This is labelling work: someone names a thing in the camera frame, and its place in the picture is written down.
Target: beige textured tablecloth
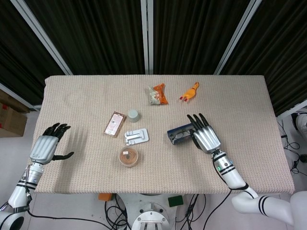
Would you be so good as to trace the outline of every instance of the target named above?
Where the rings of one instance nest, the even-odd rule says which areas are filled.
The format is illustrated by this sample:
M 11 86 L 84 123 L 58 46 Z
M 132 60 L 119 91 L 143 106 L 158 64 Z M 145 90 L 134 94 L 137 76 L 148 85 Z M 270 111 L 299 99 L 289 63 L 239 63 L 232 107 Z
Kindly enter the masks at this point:
M 179 97 L 199 81 L 189 103 Z M 150 105 L 148 86 L 164 82 L 168 105 Z M 125 121 L 117 138 L 103 134 L 114 111 L 137 109 L 142 118 Z M 36 191 L 41 193 L 226 193 L 211 156 L 192 140 L 172 145 L 166 132 L 189 123 L 186 114 L 203 113 L 246 182 L 259 193 L 292 193 L 275 115 L 263 76 L 115 75 L 52 76 L 46 79 L 34 140 L 56 122 L 67 131 Z M 150 140 L 134 145 L 138 164 L 118 161 L 128 130 L 148 129 Z

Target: orange snack package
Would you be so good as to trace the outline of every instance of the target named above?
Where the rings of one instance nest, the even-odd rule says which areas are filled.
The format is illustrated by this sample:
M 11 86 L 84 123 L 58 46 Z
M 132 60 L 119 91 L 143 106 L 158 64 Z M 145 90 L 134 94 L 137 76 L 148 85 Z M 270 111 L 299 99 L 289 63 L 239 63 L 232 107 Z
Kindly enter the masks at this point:
M 164 95 L 164 88 L 165 88 L 164 83 L 154 86 L 153 88 L 149 87 L 151 104 L 168 104 L 167 99 L 165 98 Z

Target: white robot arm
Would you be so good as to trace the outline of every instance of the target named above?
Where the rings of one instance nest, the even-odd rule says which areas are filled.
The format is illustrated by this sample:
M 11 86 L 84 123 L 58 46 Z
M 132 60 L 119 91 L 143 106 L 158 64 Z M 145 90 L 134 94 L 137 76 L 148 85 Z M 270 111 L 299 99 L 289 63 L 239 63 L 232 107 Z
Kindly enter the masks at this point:
M 258 197 L 257 193 L 242 179 L 227 154 L 220 150 L 221 142 L 206 118 L 199 114 L 202 121 L 188 115 L 194 130 L 190 130 L 197 148 L 213 156 L 213 165 L 221 179 L 232 190 L 242 190 L 232 198 L 232 204 L 240 213 L 256 213 L 278 219 L 294 226 L 295 230 L 306 229 L 307 192 L 296 193 L 291 203 L 269 196 Z
M 24 213 L 29 210 L 32 200 L 31 194 L 43 174 L 43 165 L 48 164 L 51 160 L 64 160 L 73 155 L 73 152 L 65 156 L 54 155 L 58 142 L 69 128 L 70 126 L 66 124 L 57 123 L 49 127 L 37 139 L 30 154 L 32 163 L 26 167 L 9 201 L 0 208 L 0 230 L 19 230 L 21 228 Z M 4 211 L 8 206 L 13 208 L 12 212 Z

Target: floor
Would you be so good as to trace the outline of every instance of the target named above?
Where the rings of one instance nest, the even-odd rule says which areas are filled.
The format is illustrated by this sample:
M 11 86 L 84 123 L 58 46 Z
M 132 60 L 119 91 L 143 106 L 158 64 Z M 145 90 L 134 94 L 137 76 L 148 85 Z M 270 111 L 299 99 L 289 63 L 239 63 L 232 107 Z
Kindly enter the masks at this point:
M 19 180 L 30 154 L 34 128 L 39 112 L 31 112 L 28 116 L 25 134 L 22 138 L 0 138 L 2 165 L 0 168 L 1 185 L 0 204 L 6 202 L 12 193 L 16 182 Z M 289 140 L 295 140 L 301 144 L 300 152 L 306 152 L 307 144 L 303 144 L 301 137 L 292 129 L 290 119 L 284 120 L 284 127 L 289 135 Z M 293 160 L 296 158 L 289 152 L 286 152 L 289 165 L 292 166 Z M 300 170 L 307 173 L 307 167 L 300 165 Z M 295 188 L 297 191 L 307 190 L 306 179 L 301 175 L 293 175 Z M 270 195 L 276 198 L 289 200 L 290 195 Z M 209 213 L 215 208 L 225 195 L 207 195 L 207 205 L 204 214 L 196 222 L 192 223 L 192 228 L 199 230 L 203 228 L 205 219 Z M 182 219 L 189 204 L 191 195 L 184 196 L 185 204 L 178 207 L 177 219 Z M 204 205 L 204 196 L 200 196 L 194 210 L 194 215 L 198 216 Z M 55 217 L 77 217 L 84 219 L 93 219 L 106 223 L 104 215 L 104 202 L 97 199 L 97 194 L 35 194 L 30 205 L 31 211 L 36 215 L 46 215 Z M 25 215 L 25 221 L 22 226 L 23 230 L 58 230 L 58 229 L 75 229 L 75 230 L 100 230 L 105 229 L 99 224 L 84 222 L 78 220 L 53 220 L 45 218 L 30 218 Z M 207 230 L 292 230 L 293 227 L 270 219 L 261 215 L 240 214 L 237 213 L 232 205 L 231 200 L 226 202 L 212 215 Z

